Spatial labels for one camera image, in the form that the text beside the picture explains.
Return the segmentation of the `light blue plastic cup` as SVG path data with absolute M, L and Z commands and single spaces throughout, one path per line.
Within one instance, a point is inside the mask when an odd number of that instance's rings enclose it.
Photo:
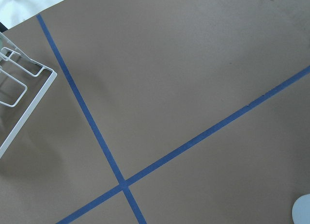
M 310 195 L 299 197 L 292 208 L 294 224 L 310 224 Z

